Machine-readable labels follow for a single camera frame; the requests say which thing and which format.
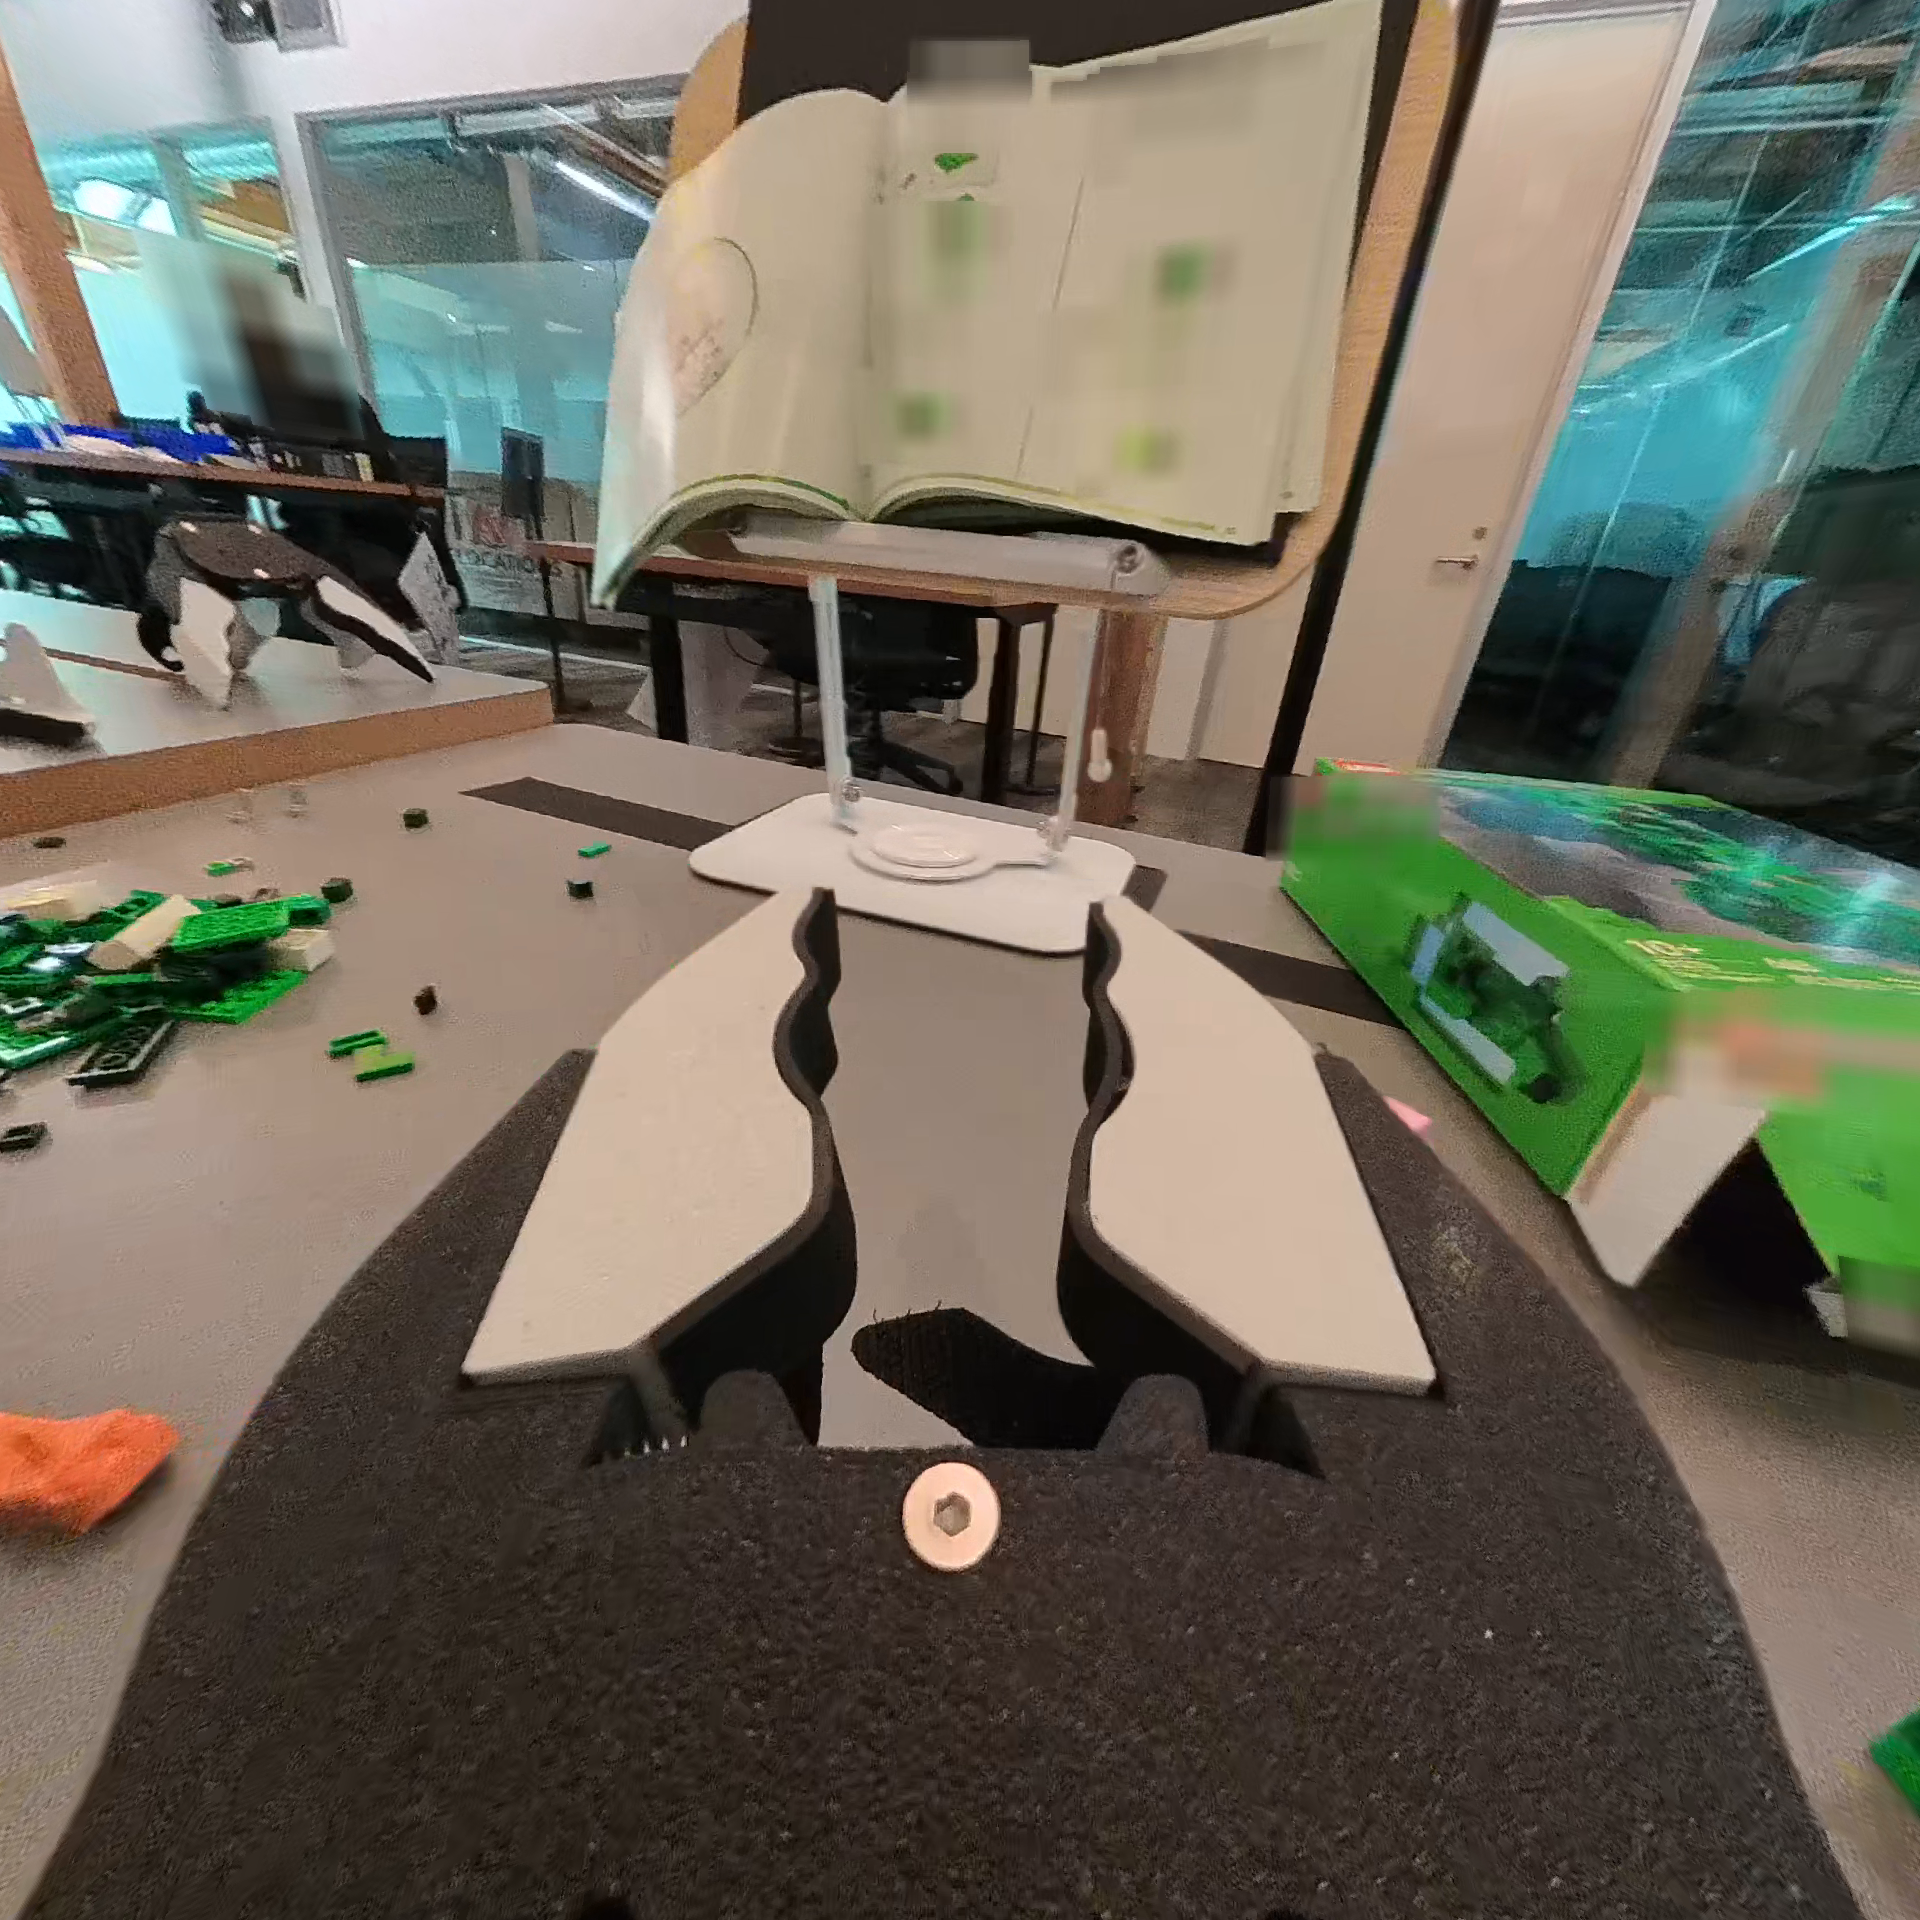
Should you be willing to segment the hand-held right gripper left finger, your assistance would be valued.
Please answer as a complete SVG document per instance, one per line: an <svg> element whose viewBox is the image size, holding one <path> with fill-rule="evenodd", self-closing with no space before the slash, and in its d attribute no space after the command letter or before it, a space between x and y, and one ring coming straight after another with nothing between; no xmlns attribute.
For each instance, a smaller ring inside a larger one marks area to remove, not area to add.
<svg viewBox="0 0 1920 1920"><path fill-rule="evenodd" d="M653 1443L765 1374L806 1438L857 1294L825 1092L841 981L829 889L770 896L601 1038L463 1356L473 1387L626 1386Z"/></svg>

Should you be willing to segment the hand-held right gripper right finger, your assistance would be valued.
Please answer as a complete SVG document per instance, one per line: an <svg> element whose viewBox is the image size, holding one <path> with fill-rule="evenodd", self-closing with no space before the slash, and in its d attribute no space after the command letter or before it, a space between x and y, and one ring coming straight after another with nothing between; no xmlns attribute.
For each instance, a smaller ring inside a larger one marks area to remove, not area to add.
<svg viewBox="0 0 1920 1920"><path fill-rule="evenodd" d="M1126 899L1089 912L1060 1298L1098 1273L1233 1377L1425 1396L1437 1368L1315 1048Z"/></svg>

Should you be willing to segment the pile of lego bricks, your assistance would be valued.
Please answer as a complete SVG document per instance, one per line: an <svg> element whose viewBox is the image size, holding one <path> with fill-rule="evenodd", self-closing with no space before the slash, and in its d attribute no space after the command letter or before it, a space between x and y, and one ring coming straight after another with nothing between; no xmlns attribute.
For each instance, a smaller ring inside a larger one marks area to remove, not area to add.
<svg viewBox="0 0 1920 1920"><path fill-rule="evenodd" d="M295 997L314 973L270 972L265 946L289 928L332 926L345 884L286 896L186 896L201 912L142 972L89 968L89 949L164 896L113 899L98 881L49 881L5 891L3 1073L57 1070L63 1078L92 1048L137 1017L239 1028Z"/></svg>

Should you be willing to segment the orange brick separator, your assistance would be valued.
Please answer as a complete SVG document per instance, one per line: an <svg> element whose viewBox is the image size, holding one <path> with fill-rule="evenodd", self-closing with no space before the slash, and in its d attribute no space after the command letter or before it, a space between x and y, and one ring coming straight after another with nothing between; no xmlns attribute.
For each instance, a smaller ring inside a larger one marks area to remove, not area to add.
<svg viewBox="0 0 1920 1920"><path fill-rule="evenodd" d="M130 1501L179 1449L163 1418L113 1408L78 1419L3 1414L3 1531L76 1539Z"/></svg>

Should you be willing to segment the green lego box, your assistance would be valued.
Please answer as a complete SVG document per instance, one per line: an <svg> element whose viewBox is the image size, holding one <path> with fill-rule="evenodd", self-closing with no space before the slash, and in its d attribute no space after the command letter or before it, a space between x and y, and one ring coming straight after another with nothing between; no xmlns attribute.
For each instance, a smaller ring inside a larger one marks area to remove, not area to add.
<svg viewBox="0 0 1920 1920"><path fill-rule="evenodd" d="M1283 889L1557 1195L1915 1360L1915 873L1705 798L1321 758Z"/></svg>

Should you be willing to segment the white book stand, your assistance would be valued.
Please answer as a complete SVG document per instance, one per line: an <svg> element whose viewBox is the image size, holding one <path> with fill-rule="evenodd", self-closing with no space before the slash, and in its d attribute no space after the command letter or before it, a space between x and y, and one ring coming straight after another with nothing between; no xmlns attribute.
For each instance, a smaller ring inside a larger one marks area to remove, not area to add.
<svg viewBox="0 0 1920 1920"><path fill-rule="evenodd" d="M1137 869L1121 849L1071 842L1085 764L1095 780L1113 773L1106 732L1071 725L1060 800L1038 822L863 798L847 742L839 586L859 571L905 569L934 586L1034 586L1062 604L1102 592L1129 608L1170 586L1169 564L1132 537L973 534L782 513L745 514L730 539L748 561L795 563L806 576L825 792L714 837L689 854L689 869L769 896L829 889L847 914L1009 950L1083 950L1091 905L1121 896Z"/></svg>

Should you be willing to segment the black light stand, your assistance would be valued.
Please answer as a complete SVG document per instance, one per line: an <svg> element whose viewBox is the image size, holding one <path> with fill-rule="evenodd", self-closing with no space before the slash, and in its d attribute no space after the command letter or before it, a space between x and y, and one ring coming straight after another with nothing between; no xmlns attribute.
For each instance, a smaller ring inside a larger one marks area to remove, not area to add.
<svg viewBox="0 0 1920 1920"><path fill-rule="evenodd" d="M1498 24L1498 2L1462 4L1481 4L1481 14L1479 28L1470 20L1458 28L1452 112L1437 106L1434 80L1409 64L1393 126L1394 140L1377 177L1371 222L1358 232L1353 245L1335 353L1325 484L1317 508L1287 534L1279 563L1287 588L1303 586L1306 600L1259 788L1242 840L1244 853L1258 858L1275 842L1275 820L1285 811L1279 782L1293 776L1306 740L1409 325Z"/></svg>

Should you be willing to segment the black office chair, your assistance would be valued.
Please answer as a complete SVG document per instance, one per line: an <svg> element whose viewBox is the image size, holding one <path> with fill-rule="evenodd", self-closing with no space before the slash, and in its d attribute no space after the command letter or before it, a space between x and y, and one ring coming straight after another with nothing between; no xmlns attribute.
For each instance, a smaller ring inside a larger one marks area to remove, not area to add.
<svg viewBox="0 0 1920 1920"><path fill-rule="evenodd" d="M963 798L950 764L892 740L887 713L914 713L971 693L979 672L977 613L901 596L841 595L839 637L853 773L859 780L901 780L922 792ZM764 592L749 625L770 668L791 686L791 729L770 754L798 766L823 766L825 746L802 732L802 693L818 690L809 601L799 592Z"/></svg>

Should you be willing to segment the spare hand-held gripper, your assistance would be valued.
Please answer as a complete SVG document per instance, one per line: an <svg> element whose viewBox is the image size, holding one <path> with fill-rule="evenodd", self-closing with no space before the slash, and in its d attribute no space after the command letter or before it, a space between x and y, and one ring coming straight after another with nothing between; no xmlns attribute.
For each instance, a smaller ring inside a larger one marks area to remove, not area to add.
<svg viewBox="0 0 1920 1920"><path fill-rule="evenodd" d="M166 520L151 537L135 640L205 704L228 709L265 645L251 608L270 608L274 636L332 650L351 675L371 661L430 686L457 648L461 596L444 564L435 521L419 514L404 558L365 579L253 520Z"/></svg>

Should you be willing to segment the white door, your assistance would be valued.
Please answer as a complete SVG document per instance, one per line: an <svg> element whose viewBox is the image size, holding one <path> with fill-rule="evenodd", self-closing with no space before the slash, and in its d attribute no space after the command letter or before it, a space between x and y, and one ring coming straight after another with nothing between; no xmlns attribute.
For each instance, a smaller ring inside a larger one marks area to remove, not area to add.
<svg viewBox="0 0 1920 1920"><path fill-rule="evenodd" d="M1699 4L1500 10L1298 776L1444 749L1699 37Z"/></svg>

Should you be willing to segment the white spare finger part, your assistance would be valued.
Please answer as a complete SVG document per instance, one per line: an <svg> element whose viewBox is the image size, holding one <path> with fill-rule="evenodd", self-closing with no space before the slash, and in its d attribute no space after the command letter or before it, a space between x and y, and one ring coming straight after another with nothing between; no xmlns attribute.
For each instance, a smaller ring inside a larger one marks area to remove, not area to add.
<svg viewBox="0 0 1920 1920"><path fill-rule="evenodd" d="M52 658L22 625L3 636L3 738L76 749L93 740L97 716L62 683Z"/></svg>

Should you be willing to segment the open instruction booklet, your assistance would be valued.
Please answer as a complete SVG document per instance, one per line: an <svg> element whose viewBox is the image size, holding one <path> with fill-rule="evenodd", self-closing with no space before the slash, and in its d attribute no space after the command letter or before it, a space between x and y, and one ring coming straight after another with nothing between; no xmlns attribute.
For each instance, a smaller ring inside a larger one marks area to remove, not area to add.
<svg viewBox="0 0 1920 1920"><path fill-rule="evenodd" d="M591 596L735 513L1263 545L1321 497L1380 28L950 40L745 120L629 277Z"/></svg>

